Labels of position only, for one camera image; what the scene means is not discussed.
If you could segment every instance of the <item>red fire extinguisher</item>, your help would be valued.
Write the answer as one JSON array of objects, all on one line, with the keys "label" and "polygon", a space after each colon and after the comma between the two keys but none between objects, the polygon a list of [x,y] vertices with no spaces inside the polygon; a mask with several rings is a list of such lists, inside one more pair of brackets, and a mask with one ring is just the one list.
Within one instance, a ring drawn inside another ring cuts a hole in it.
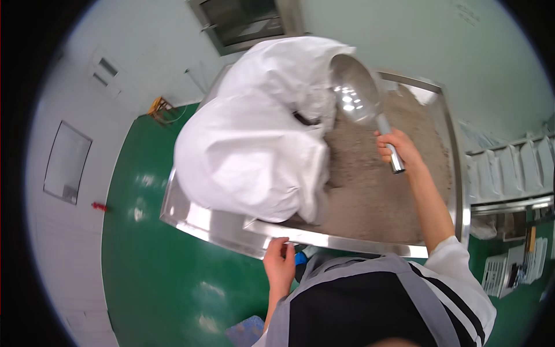
[{"label": "red fire extinguisher", "polygon": [[106,205],[103,205],[101,203],[92,203],[91,206],[95,209],[95,210],[102,210],[104,212],[106,212],[108,210],[108,208],[106,207]]}]

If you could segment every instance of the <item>person's right hand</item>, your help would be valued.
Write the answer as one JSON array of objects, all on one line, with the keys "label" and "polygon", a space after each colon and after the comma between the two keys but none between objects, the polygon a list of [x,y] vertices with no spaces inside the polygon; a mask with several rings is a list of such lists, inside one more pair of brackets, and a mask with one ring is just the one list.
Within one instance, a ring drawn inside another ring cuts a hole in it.
[{"label": "person's right hand", "polygon": [[376,130],[374,135],[378,136],[376,144],[384,162],[389,163],[391,161],[391,150],[386,147],[386,144],[390,143],[405,162],[405,169],[410,170],[423,163],[420,153],[404,132],[391,128],[391,133],[380,135],[380,132]]}]

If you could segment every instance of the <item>wooden chair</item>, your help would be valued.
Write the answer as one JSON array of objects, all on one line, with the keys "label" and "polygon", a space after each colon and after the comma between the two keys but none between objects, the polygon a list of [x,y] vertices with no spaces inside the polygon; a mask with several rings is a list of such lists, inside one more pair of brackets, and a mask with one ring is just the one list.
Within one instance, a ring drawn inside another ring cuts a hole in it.
[{"label": "wooden chair", "polygon": [[[172,115],[174,119],[169,119],[165,114]],[[163,97],[158,97],[154,100],[150,106],[147,114],[152,117],[161,127],[172,124],[175,118],[179,117],[178,112],[166,99]]]}]

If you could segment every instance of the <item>black stripe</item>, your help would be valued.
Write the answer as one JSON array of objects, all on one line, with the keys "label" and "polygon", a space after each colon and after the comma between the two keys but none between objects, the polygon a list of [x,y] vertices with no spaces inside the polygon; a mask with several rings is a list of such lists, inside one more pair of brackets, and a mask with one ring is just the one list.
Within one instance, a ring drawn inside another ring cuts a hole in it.
[{"label": "black stripe", "polygon": [[482,323],[480,322],[478,317],[476,317],[474,312],[472,312],[470,307],[468,307],[468,305],[461,299],[461,297],[458,296],[457,293],[455,293],[451,288],[449,288],[442,281],[438,280],[437,278],[426,277],[426,276],[422,275],[420,270],[418,270],[414,265],[412,265],[411,263],[409,263],[409,265],[411,266],[412,271],[414,271],[418,276],[420,276],[422,278],[425,278],[431,284],[433,284],[439,290],[441,290],[455,305],[457,305],[457,307],[465,314],[465,316],[468,317],[468,319],[470,320],[470,322],[474,326],[474,329],[476,329],[476,332],[478,333],[478,336],[480,336],[480,339],[482,340],[482,346],[483,346],[484,345],[484,340],[486,339],[486,335],[485,335],[484,330],[482,328]]},{"label": "black stripe", "polygon": [[457,332],[458,341],[461,344],[461,347],[476,347],[476,342],[472,339],[468,330],[466,330],[465,326],[462,325],[461,321],[451,312],[451,310],[443,305],[445,311],[447,311],[447,315],[451,319],[451,323],[453,323],[453,327]]}]

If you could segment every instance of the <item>scoop handle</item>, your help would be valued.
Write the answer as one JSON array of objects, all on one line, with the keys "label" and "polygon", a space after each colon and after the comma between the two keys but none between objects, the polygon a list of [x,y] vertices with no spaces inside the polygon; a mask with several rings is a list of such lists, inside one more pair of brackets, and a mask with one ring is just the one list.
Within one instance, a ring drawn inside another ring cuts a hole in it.
[{"label": "scoop handle", "polygon": [[[383,113],[380,113],[376,117],[376,122],[378,123],[380,134],[384,135],[391,133],[391,127],[389,126],[389,122],[387,121],[387,118],[385,118],[385,115]],[[388,147],[391,151],[391,170],[393,171],[393,173],[398,174],[405,171],[403,161],[401,160],[401,157],[399,157],[399,154],[397,153],[395,147],[389,143],[386,144],[386,147]]]}]

